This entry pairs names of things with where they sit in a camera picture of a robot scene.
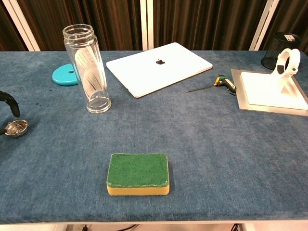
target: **laptop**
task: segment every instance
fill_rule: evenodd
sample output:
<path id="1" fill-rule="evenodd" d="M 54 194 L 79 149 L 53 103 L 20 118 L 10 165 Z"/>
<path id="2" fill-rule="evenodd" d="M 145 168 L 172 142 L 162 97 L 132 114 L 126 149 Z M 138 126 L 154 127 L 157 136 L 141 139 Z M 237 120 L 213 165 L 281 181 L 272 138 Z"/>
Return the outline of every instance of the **laptop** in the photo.
<path id="1" fill-rule="evenodd" d="M 213 67 L 176 42 L 109 61 L 106 65 L 135 98 Z"/>

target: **yellow sponge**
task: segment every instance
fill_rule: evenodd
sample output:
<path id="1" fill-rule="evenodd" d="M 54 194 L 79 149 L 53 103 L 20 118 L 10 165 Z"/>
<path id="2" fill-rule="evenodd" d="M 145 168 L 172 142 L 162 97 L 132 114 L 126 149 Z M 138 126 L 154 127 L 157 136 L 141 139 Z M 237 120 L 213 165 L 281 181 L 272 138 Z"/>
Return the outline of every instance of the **yellow sponge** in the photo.
<path id="1" fill-rule="evenodd" d="M 167 156 L 154 154 L 112 154 L 107 190 L 113 196 L 167 195 L 169 171 Z"/>

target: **blue tablecloth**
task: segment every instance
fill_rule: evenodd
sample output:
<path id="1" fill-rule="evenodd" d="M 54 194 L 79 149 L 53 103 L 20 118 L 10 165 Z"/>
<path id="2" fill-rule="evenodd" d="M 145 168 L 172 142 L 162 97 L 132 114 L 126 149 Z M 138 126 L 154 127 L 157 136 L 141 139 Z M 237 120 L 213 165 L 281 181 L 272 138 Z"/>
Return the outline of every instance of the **blue tablecloth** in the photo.
<path id="1" fill-rule="evenodd" d="M 103 51 L 104 63 L 136 51 Z M 51 75 L 67 53 L 1 52 L 0 90 L 26 135 L 0 136 L 0 223 L 308 219 L 308 118 L 239 110 L 231 69 L 269 71 L 264 51 L 195 51 L 213 69 L 135 99 L 105 68 L 112 107 L 86 110 L 79 86 Z M 308 94 L 308 57 L 296 79 Z M 0 125 L 15 120 L 1 102 Z M 111 197 L 112 153 L 168 155 L 170 194 Z"/>

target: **round teal disc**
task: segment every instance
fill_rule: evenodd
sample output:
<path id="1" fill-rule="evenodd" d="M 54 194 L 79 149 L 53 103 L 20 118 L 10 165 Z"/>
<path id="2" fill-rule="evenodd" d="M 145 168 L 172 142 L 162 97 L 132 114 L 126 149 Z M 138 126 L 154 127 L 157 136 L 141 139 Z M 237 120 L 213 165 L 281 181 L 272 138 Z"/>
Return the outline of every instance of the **round teal disc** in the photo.
<path id="1" fill-rule="evenodd" d="M 78 84 L 72 64 L 58 67 L 52 74 L 52 80 L 61 86 L 73 86 Z"/>

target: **black mesh pencil holder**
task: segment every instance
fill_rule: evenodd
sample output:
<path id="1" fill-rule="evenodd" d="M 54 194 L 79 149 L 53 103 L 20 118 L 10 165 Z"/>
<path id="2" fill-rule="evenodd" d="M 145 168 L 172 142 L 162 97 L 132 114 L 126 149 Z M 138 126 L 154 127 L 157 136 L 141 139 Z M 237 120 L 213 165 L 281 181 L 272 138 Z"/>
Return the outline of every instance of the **black mesh pencil holder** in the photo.
<path id="1" fill-rule="evenodd" d="M 286 48 L 298 48 L 301 38 L 295 34 L 278 32 L 274 35 L 273 41 L 269 44 L 261 64 L 270 70 L 274 70 L 278 55 Z"/>

